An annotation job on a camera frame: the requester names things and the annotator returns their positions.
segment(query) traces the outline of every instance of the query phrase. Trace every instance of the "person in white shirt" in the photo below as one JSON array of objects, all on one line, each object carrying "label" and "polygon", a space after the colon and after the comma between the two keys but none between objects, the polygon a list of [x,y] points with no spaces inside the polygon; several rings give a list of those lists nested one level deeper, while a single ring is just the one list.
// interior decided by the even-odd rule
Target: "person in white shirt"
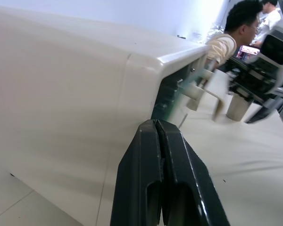
[{"label": "person in white shirt", "polygon": [[281,20],[281,15],[278,12],[280,9],[276,7],[278,0],[263,0],[263,14],[268,14],[261,22],[258,28],[258,34],[255,38],[253,46],[261,47],[268,32]]},{"label": "person in white shirt", "polygon": [[259,0],[244,0],[228,14],[225,32],[213,36],[206,44],[211,46],[207,65],[218,68],[223,65],[242,45],[254,40],[259,26],[259,13],[263,5]]}]

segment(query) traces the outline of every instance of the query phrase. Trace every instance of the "eyeglasses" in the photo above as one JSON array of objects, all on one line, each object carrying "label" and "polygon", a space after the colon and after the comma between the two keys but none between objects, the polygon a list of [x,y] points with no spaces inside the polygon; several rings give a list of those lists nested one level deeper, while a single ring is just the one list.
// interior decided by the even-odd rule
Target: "eyeglasses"
[{"label": "eyeglasses", "polygon": [[260,30],[259,30],[259,26],[250,26],[250,25],[247,25],[248,27],[252,27],[252,28],[255,28],[256,30],[256,34],[259,34]]}]

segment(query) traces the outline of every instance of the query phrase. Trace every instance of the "computer screen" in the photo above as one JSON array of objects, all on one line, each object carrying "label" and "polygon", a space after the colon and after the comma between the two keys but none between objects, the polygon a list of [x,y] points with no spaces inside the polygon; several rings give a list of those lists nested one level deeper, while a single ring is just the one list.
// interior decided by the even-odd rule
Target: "computer screen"
[{"label": "computer screen", "polygon": [[240,60],[248,60],[252,56],[257,55],[259,52],[260,52],[260,49],[256,47],[241,46],[236,57]]}]

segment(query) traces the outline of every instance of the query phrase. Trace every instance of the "black clamp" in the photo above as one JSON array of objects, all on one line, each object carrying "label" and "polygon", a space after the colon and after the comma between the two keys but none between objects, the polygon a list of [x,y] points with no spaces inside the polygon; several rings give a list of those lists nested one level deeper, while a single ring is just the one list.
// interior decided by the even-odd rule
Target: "black clamp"
[{"label": "black clamp", "polygon": [[207,167],[173,124],[139,126],[117,171],[110,226],[229,226]]}]

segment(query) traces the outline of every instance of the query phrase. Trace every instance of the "white floor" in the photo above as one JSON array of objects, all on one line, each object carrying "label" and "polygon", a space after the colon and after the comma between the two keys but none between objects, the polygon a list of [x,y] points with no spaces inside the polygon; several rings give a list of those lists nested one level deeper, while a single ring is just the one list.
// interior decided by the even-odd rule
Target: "white floor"
[{"label": "white floor", "polygon": [[82,226],[0,166],[0,226]]}]

